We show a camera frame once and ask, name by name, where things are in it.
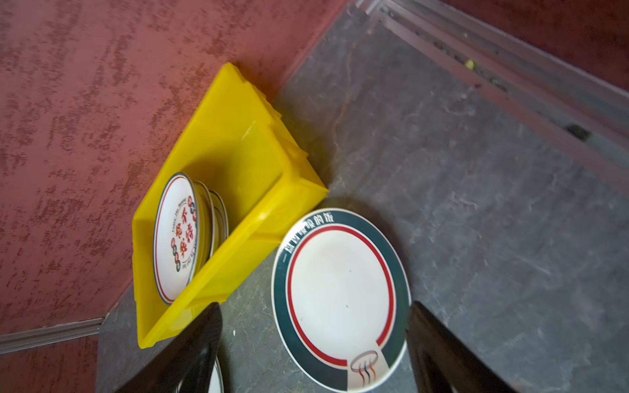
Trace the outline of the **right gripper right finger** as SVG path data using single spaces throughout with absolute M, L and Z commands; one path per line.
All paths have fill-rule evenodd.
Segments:
M 410 306 L 406 341 L 419 392 L 515 393 L 419 301 Z

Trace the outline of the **white plate red Chinese characters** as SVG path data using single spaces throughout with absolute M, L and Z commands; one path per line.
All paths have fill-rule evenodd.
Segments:
M 173 175 L 163 190 L 153 231 L 152 263 L 158 295 L 170 305 L 191 283 L 199 257 L 198 199 L 193 181 Z

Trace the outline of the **green red rim plate front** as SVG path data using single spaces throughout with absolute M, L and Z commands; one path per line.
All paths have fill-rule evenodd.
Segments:
M 198 180 L 195 180 L 193 185 L 198 196 L 199 206 L 201 207 L 200 232 L 198 236 L 200 252 L 195 270 L 195 274 L 199 274 L 202 267 L 211 258 L 214 250 L 215 221 L 213 216 L 214 207 L 208 188 Z

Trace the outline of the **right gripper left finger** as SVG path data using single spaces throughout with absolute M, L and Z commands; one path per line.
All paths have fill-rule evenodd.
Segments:
M 208 392 L 222 328 L 221 308 L 214 302 L 118 391 Z

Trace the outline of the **cream plate floral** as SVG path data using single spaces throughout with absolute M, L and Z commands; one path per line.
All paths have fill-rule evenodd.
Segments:
M 214 209 L 212 214 L 214 219 L 214 243 L 211 252 L 211 255 L 214 255 L 229 237 L 229 218 L 221 196 L 213 190 L 209 191 L 209 193 Z

